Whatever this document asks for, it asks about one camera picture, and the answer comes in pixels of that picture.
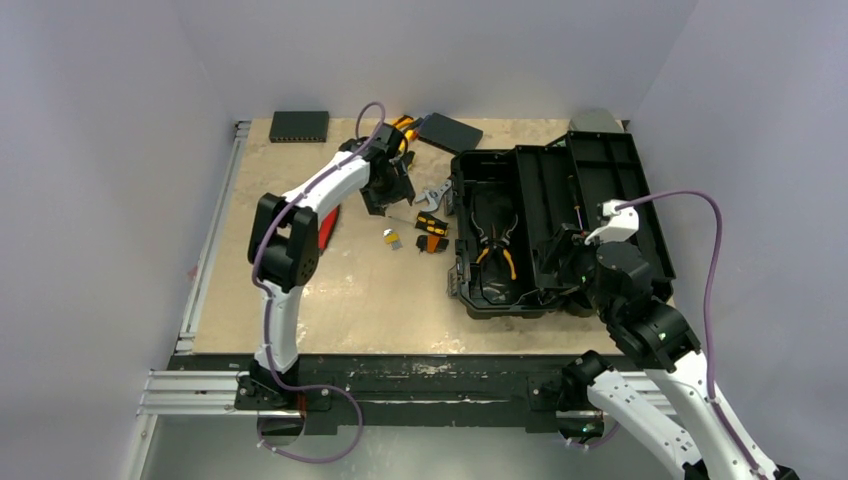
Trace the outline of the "black tool box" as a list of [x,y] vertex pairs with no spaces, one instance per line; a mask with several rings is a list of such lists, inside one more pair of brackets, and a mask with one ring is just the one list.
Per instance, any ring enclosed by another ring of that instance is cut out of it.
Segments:
[[[474,319],[501,316],[538,318],[559,310],[591,316],[596,310],[578,290],[537,285],[535,257],[540,243],[561,228],[580,230],[567,178],[579,182],[585,232],[601,224],[599,205],[646,195],[649,187],[631,135],[571,132],[556,144],[519,145],[510,150],[474,150],[451,163],[452,203],[457,222],[456,261],[450,289]],[[639,206],[640,229],[628,242],[654,271],[654,293],[670,305],[675,271],[654,206]],[[501,230],[517,214],[510,250],[517,269],[512,281],[499,258],[475,263],[481,248],[471,214],[485,230]]]

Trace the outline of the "yellow handled long pliers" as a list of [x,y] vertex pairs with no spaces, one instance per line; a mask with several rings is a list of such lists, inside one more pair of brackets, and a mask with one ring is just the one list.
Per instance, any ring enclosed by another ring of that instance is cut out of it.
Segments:
[[517,279],[517,269],[515,266],[515,262],[513,260],[513,256],[511,253],[511,260],[506,259],[500,251],[495,251],[494,253],[489,254],[481,263],[475,263],[483,266],[488,260],[493,258],[499,258],[503,265],[506,267],[506,272],[510,280],[515,281]]

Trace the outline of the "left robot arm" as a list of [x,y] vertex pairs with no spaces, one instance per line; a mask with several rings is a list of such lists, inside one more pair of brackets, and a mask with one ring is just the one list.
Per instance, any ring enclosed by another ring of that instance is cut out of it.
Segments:
[[383,216],[415,195],[401,161],[405,135],[379,124],[368,138],[343,143],[316,174],[282,194],[267,193],[258,201],[248,246],[252,281],[263,295],[262,333],[249,377],[260,384],[259,395],[272,408],[284,409],[297,399],[298,348],[295,339],[306,284],[320,259],[320,227],[332,210],[360,194],[368,214]]

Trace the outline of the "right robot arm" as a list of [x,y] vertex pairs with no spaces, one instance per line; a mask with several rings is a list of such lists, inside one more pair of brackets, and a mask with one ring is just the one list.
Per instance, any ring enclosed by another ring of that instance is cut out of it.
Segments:
[[563,277],[596,310],[618,349],[674,409],[671,419],[595,351],[562,370],[550,390],[559,409],[594,407],[612,417],[676,479],[795,479],[742,425],[710,374],[709,357],[685,317],[654,293],[654,271],[628,241],[573,236],[557,258]]

